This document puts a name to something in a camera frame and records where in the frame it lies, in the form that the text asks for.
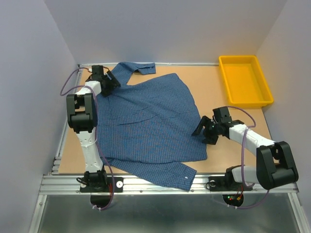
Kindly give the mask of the blue checked long sleeve shirt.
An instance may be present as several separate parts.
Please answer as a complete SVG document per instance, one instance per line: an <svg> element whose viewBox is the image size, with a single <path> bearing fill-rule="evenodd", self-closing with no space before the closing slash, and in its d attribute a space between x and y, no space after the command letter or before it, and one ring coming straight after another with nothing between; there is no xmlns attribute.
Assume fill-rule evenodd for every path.
<svg viewBox="0 0 311 233"><path fill-rule="evenodd" d="M118 63L112 74L120 87L97 97L103 162L155 185L189 191L196 170L187 162L207 158L206 145L192 136L201 119L192 94L176 73L129 85L135 72L155 74L156 66Z"/></svg>

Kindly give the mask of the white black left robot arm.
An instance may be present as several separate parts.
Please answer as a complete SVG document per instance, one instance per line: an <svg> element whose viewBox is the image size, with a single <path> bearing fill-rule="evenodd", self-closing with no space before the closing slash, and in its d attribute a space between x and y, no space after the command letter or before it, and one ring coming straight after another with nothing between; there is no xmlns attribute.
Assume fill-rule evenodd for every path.
<svg viewBox="0 0 311 233"><path fill-rule="evenodd" d="M85 84L71 89L78 88L79 91L74 94L60 92L61 96L66 96L68 125L79 139L85 160L84 176L77 178L77 181L81 192L113 192L115 180L107 176L104 168L104 164L110 164L101 155L97 144L97 96L107 97L121 84L107 67L94 65L86 70L90 76Z"/></svg>

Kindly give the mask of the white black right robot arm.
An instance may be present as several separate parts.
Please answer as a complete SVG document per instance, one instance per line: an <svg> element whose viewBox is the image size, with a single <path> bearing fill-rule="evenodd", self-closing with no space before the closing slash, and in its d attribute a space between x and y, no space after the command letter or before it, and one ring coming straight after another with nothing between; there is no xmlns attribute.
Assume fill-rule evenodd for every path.
<svg viewBox="0 0 311 233"><path fill-rule="evenodd" d="M239 166L226 170L224 185L228 189L235 189L240 184L246 188L260 184L264 189L271 190L297 182L299 175L290 145L285 141L276 142L261 136L252 130L255 126L233 120L229 107L224 106L213 109L212 118L203 116L192 135L202 134L202 142L209 145L215 145L219 136L224 136L241 145L242 159L246 150L255 156L255 167L241 162Z"/></svg>

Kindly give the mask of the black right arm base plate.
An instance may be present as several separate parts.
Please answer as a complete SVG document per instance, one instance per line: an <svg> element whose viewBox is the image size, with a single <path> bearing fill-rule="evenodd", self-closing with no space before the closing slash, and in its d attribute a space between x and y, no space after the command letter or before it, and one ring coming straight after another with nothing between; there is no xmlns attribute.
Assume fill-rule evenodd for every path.
<svg viewBox="0 0 311 233"><path fill-rule="evenodd" d="M252 191L252 187L246 187L243 183L235 182L225 178L225 176L211 176L206 183L206 189L211 192L238 192Z"/></svg>

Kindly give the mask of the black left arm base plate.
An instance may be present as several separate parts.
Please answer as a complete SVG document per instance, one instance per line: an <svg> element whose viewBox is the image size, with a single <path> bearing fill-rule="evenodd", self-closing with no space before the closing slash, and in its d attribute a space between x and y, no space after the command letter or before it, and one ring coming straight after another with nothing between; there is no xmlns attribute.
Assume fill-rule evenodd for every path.
<svg viewBox="0 0 311 233"><path fill-rule="evenodd" d="M114 177L114 192L115 193L122 193L123 192L123 177ZM103 186L91 186L91 185L82 185L80 184L80 192L81 193L112 193L112 185L113 179L112 177L107 178L107 185Z"/></svg>

